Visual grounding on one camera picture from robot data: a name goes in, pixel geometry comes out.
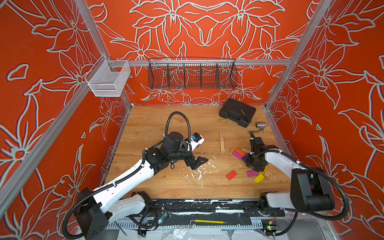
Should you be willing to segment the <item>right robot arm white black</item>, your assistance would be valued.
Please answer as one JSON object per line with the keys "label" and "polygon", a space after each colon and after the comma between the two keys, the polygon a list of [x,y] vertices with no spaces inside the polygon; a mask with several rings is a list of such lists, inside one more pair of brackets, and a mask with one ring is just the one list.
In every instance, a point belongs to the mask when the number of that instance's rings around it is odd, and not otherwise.
{"label": "right robot arm white black", "polygon": [[[262,138],[256,137],[254,132],[250,132],[250,146],[251,152],[245,161],[247,167],[263,173],[272,164],[291,180],[289,192],[260,195],[258,209],[261,213],[285,209],[328,221],[341,220],[348,215],[350,203],[347,194],[323,169],[305,165],[275,145],[265,145]],[[337,215],[326,216],[322,212],[331,211],[336,205],[333,190],[339,192],[343,207]]]}

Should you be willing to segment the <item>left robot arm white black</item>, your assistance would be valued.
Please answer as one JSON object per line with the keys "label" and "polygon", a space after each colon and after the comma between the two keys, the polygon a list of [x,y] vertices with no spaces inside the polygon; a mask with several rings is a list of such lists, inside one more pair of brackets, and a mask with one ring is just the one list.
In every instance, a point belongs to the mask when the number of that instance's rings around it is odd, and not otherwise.
{"label": "left robot arm white black", "polygon": [[151,201],[146,193],[137,193],[131,198],[131,204],[121,198],[160,171],[173,168],[176,162],[184,161],[192,170],[208,162],[207,158],[196,158],[193,153],[204,142],[199,133],[188,131],[188,136],[184,138],[178,132],[169,132],[175,115],[189,122],[183,113],[172,112],[166,122],[164,138],[143,150],[142,158],[133,167],[101,187],[92,191],[84,188],[79,192],[76,204],[67,211],[62,222],[62,233],[66,239],[93,239],[108,223],[117,220],[118,215],[128,217],[142,212]]}

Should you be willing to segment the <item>purple building block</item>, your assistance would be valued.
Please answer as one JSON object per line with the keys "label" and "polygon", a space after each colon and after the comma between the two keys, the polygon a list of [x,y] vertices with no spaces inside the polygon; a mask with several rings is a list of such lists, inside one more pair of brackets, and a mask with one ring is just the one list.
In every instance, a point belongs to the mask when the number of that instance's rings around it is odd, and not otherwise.
{"label": "purple building block", "polygon": [[249,156],[249,154],[245,154],[245,155],[242,157],[242,160],[243,160],[244,162],[246,162],[247,159],[248,159],[248,156]]}

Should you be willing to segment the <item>orange building block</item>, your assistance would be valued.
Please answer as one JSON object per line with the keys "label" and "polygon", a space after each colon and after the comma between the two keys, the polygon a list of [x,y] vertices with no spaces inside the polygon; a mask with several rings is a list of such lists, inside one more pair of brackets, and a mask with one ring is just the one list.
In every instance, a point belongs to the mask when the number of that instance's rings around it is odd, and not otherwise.
{"label": "orange building block", "polygon": [[241,149],[239,149],[239,148],[236,149],[236,152],[238,154],[240,154],[241,156],[245,156],[246,155],[246,153],[244,151],[242,151]]}

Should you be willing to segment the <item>red building block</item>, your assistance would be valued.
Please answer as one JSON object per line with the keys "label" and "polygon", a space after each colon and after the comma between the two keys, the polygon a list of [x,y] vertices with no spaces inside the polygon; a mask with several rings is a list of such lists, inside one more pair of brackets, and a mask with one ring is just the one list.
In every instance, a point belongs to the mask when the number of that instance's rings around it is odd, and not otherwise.
{"label": "red building block", "polygon": [[230,173],[228,173],[226,175],[226,178],[231,181],[233,180],[236,176],[238,175],[238,173],[236,171],[231,171]]}

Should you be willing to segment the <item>yellow block middle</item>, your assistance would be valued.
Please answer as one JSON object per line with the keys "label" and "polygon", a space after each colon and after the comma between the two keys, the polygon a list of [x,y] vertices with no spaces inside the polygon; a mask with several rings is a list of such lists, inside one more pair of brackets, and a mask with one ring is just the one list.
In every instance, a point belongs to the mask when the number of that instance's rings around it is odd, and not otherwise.
{"label": "yellow block middle", "polygon": [[264,171],[262,172],[262,174],[264,175],[264,174],[268,171],[268,169],[269,169],[269,167],[266,166],[265,169],[264,169]]}

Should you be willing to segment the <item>yellow block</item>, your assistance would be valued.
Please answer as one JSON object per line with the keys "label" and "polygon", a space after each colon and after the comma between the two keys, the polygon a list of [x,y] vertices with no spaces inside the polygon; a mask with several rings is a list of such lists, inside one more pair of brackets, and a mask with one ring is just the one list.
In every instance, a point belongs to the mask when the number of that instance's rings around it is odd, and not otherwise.
{"label": "yellow block", "polygon": [[269,169],[269,167],[266,166],[265,169],[264,169],[264,171],[262,172],[262,174],[264,175],[264,174],[268,171],[268,169]]}
{"label": "yellow block", "polygon": [[264,175],[263,174],[259,174],[258,176],[256,176],[254,178],[254,182],[256,182],[258,184],[258,183],[260,183],[264,179],[265,179]]}

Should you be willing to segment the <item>magenta block lower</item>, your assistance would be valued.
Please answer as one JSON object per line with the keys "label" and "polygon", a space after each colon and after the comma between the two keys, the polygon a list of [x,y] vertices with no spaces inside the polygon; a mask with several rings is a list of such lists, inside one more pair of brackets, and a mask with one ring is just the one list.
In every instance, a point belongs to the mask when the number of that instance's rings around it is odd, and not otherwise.
{"label": "magenta block lower", "polygon": [[259,175],[259,172],[257,171],[247,171],[247,177],[248,178],[255,178]]}

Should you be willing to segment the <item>printed natural wood block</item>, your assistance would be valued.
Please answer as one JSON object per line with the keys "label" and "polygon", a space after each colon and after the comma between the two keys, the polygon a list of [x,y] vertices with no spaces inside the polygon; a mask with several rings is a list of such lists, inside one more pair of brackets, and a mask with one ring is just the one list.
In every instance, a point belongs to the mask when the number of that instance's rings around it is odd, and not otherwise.
{"label": "printed natural wood block", "polygon": [[277,179],[277,177],[275,175],[271,174],[269,171],[265,171],[264,176],[268,177],[272,181],[276,181],[276,179]]}

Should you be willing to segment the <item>yellow block front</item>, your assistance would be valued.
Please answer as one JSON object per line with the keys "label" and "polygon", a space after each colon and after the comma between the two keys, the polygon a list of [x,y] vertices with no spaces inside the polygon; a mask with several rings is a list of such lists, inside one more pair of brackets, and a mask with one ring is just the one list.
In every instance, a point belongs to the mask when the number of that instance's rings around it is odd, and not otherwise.
{"label": "yellow block front", "polygon": [[258,176],[256,176],[254,178],[254,182],[256,182],[258,184],[258,183],[260,183],[264,179],[265,179],[264,175],[263,174],[259,174]]}

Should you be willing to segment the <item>magenta block near orange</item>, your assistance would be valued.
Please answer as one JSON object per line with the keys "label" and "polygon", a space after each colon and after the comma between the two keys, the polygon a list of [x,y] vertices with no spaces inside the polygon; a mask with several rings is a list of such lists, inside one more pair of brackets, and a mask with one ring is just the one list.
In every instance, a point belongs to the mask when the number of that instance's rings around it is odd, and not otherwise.
{"label": "magenta block near orange", "polygon": [[237,152],[237,151],[233,151],[232,155],[233,155],[234,157],[236,157],[237,159],[239,159],[239,160],[242,160],[242,159],[243,159],[243,155],[240,154],[240,153]]}

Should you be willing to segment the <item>small silver metal fitting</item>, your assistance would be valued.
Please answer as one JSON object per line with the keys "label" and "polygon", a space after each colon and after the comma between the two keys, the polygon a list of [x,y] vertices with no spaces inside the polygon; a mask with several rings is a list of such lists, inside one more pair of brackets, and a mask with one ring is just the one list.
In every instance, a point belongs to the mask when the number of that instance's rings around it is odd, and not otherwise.
{"label": "small silver metal fitting", "polygon": [[258,132],[263,132],[264,129],[267,127],[267,123],[265,123],[265,122],[256,122],[255,126],[258,129]]}

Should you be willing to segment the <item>black plastic tool case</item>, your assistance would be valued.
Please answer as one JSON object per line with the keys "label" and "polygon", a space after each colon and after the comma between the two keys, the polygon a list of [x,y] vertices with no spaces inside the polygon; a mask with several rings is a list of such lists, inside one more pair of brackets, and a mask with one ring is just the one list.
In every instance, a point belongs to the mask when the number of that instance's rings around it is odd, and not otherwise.
{"label": "black plastic tool case", "polygon": [[236,101],[228,99],[219,111],[219,116],[236,122],[239,126],[247,128],[252,122],[252,118],[256,112],[256,108]]}

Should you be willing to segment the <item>yellow pencil on rail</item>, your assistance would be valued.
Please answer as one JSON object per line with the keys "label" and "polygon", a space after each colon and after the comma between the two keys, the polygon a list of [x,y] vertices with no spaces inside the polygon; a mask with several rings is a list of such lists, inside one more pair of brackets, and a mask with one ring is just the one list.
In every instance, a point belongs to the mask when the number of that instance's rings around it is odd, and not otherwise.
{"label": "yellow pencil on rail", "polygon": [[209,223],[209,224],[226,224],[224,221],[210,221],[210,220],[193,220],[195,223]]}

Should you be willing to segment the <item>white mesh wall basket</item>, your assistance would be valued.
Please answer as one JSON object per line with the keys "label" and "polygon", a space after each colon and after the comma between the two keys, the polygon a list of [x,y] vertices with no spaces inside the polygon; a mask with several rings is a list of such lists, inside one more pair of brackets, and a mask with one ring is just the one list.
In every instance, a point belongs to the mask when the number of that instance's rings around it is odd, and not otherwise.
{"label": "white mesh wall basket", "polygon": [[128,61],[111,61],[102,55],[85,80],[96,97],[120,97],[130,75]]}

